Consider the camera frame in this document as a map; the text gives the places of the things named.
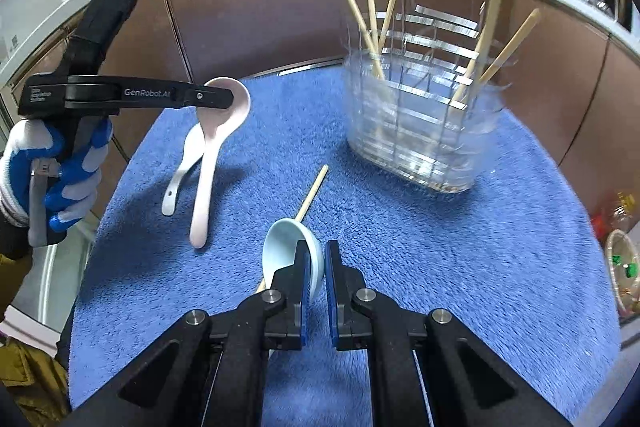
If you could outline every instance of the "screw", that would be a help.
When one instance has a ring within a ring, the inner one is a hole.
[[[206,318],[207,314],[202,310],[191,310],[190,312],[186,312],[184,314],[184,319],[190,326],[197,326],[198,324],[202,324],[204,322],[204,319]]]
[[[360,288],[356,291],[356,297],[363,302],[371,302],[376,298],[376,293],[371,288]]]
[[[431,313],[431,317],[438,324],[447,324],[451,322],[451,312],[449,310],[444,310],[443,308],[438,308]]]
[[[262,292],[262,300],[268,302],[269,304],[273,304],[274,302],[278,302],[282,298],[282,293],[278,290],[265,290]]]

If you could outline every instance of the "bottle cap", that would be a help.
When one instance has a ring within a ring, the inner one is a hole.
[[[636,198],[633,194],[623,194],[619,192],[618,199],[620,200],[620,204],[622,204],[623,208],[628,214],[631,214],[636,207]]]
[[[625,267],[625,275],[629,279],[634,279],[638,275],[638,265],[636,263],[629,263]]]

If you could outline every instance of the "spoon handle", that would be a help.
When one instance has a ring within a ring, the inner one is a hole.
[[[175,212],[175,200],[178,197],[178,190],[185,174],[190,171],[193,165],[190,162],[183,161],[174,172],[168,187],[162,198],[162,214],[165,216],[173,216]]]
[[[202,165],[200,167],[200,179],[196,201],[193,205],[193,217],[191,218],[191,232],[189,240],[195,248],[202,248],[207,241],[207,228],[209,226],[209,203],[211,201],[211,189],[213,188],[213,174],[216,171],[220,142],[207,139],[205,142]]]

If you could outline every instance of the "white ceramic spoon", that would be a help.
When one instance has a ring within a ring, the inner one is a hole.
[[[175,212],[175,200],[178,197],[178,190],[180,190],[180,184],[196,163],[200,161],[204,154],[204,134],[202,133],[202,127],[197,123],[187,134],[187,138],[184,140],[184,152],[182,153],[182,161],[174,172],[174,175],[169,182],[169,186],[164,192],[164,198],[162,199],[162,213],[165,216],[173,216]]]
[[[219,76],[205,84],[209,87],[222,87],[234,94],[234,101],[228,109],[197,107],[196,114],[204,133],[204,155],[200,167],[200,179],[196,202],[193,205],[191,232],[189,240],[195,248],[202,248],[207,241],[209,226],[209,203],[213,187],[213,174],[216,170],[218,153],[223,142],[233,131],[241,126],[251,108],[249,92],[240,82],[228,76]]]

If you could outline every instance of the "sleeve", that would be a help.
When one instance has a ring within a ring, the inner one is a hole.
[[[0,253],[0,322],[4,321],[4,312],[18,293],[31,263],[31,255],[14,260]]]
[[[31,269],[27,229],[14,227],[0,212],[0,322]]]

